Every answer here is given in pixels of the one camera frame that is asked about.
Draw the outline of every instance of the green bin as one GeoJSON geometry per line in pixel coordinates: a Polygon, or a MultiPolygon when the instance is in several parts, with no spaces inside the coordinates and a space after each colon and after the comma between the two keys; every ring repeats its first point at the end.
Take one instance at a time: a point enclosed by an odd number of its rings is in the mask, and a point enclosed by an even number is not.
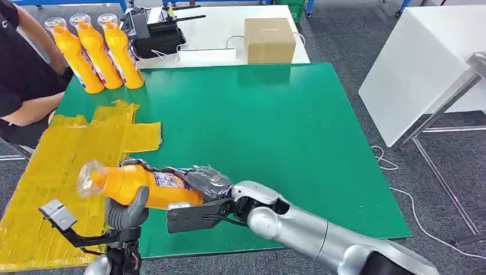
{"type": "Polygon", "coordinates": [[[292,15],[293,21],[295,23],[300,22],[300,16],[302,15],[302,8],[304,7],[304,4],[288,4],[287,5],[290,10],[290,14],[292,15]]]}
{"type": "Polygon", "coordinates": [[[305,0],[273,0],[273,3],[275,5],[287,5],[289,7],[290,14],[292,15],[293,21],[295,23],[299,23],[305,0]]]}

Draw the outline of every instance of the green table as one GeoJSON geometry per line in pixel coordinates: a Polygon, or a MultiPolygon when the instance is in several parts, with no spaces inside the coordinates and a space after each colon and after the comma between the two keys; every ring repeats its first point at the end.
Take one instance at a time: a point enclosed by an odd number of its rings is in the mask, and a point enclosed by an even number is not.
{"type": "MultiPolygon", "coordinates": [[[[86,94],[73,80],[58,113],[91,118],[115,99],[140,104],[137,123],[161,121],[153,166],[211,165],[235,183],[253,180],[303,209],[377,238],[410,232],[331,64],[145,70],[146,85],[86,94]]],[[[143,257],[279,248],[247,228],[167,234],[166,213],[142,227],[143,257]]]]}

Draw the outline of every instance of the plastic bag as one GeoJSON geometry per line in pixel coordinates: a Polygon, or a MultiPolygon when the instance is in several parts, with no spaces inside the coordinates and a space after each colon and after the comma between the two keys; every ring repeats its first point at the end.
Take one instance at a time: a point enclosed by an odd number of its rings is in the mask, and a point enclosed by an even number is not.
{"type": "Polygon", "coordinates": [[[184,170],[184,180],[207,202],[226,198],[233,185],[227,176],[212,167],[194,166],[184,170]]]}

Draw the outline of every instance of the white table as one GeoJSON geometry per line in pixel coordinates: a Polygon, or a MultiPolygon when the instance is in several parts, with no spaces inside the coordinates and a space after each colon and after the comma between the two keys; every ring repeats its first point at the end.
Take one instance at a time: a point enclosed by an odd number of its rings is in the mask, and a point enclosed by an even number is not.
{"type": "MultiPolygon", "coordinates": [[[[474,52],[486,51],[486,5],[410,7],[386,41],[359,95],[386,145],[457,90],[474,52]]],[[[481,81],[447,112],[486,110],[481,81]]]]}
{"type": "MultiPolygon", "coordinates": [[[[206,18],[177,23],[187,39],[187,44],[181,47],[184,50],[224,49],[226,40],[229,37],[244,35],[246,18],[287,18],[292,31],[298,32],[286,5],[200,7],[176,10],[174,13],[177,17],[206,15],[206,18]]],[[[292,63],[310,63],[300,37],[296,36],[295,41],[296,47],[292,63]]],[[[151,58],[139,61],[138,65],[144,69],[247,64],[245,45],[242,38],[232,39],[229,42],[229,48],[236,49],[236,59],[231,61],[179,62],[177,54],[170,54],[164,57],[165,61],[162,61],[161,58],[151,58]]]]}

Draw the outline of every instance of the yellow tape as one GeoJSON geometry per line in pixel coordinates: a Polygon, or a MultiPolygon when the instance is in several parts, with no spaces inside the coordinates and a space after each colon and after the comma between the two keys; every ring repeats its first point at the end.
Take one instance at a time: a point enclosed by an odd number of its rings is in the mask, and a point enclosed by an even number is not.
{"type": "MultiPolygon", "coordinates": [[[[101,233],[104,199],[80,198],[77,175],[91,159],[115,166],[128,152],[158,149],[160,123],[133,124],[136,109],[134,104],[117,101],[114,107],[98,107],[89,124],[83,116],[53,118],[0,222],[0,270],[77,266],[94,259],[51,228],[37,209],[56,198],[77,218],[73,228],[79,234],[101,233]]],[[[104,247],[90,249],[100,252],[104,247]]]]}

